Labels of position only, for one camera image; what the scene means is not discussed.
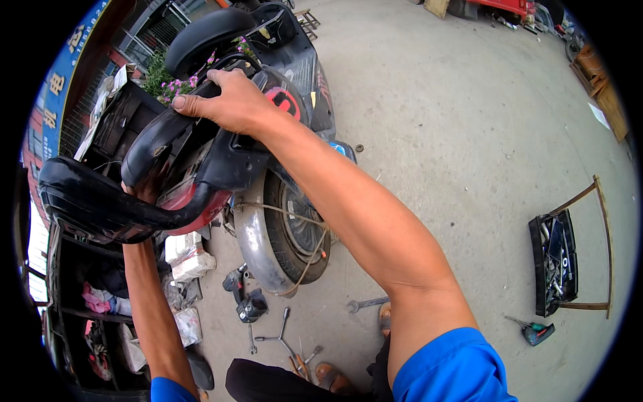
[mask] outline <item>pink cloth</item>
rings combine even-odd
[[[94,289],[87,282],[83,283],[82,297],[85,299],[85,306],[97,313],[108,313],[111,310],[109,301],[105,299],[103,291]]]

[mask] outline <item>tool tray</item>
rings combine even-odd
[[[557,215],[535,217],[529,222],[529,232],[536,272],[536,314],[547,317],[554,314],[561,303],[571,302],[578,296],[576,243],[569,209]],[[553,283],[554,277],[561,293]]]

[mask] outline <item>foot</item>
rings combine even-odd
[[[349,378],[330,363],[317,364],[315,375],[317,375],[319,386],[331,391],[333,394],[355,395],[358,393]]]
[[[385,338],[391,333],[391,302],[379,308],[379,330]]]

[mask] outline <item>screwdriver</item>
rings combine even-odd
[[[556,331],[556,327],[554,327],[554,324],[550,324],[549,326],[537,324],[535,322],[530,324],[528,322],[517,320],[516,318],[506,315],[505,318],[514,320],[522,326],[523,336],[525,337],[525,340],[532,346],[538,345]]]

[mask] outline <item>blue sleeve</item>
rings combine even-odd
[[[505,366],[477,329],[439,336],[402,366],[393,382],[395,402],[517,401],[507,391]]]
[[[190,391],[181,384],[164,377],[152,378],[150,400],[152,402],[197,402]]]

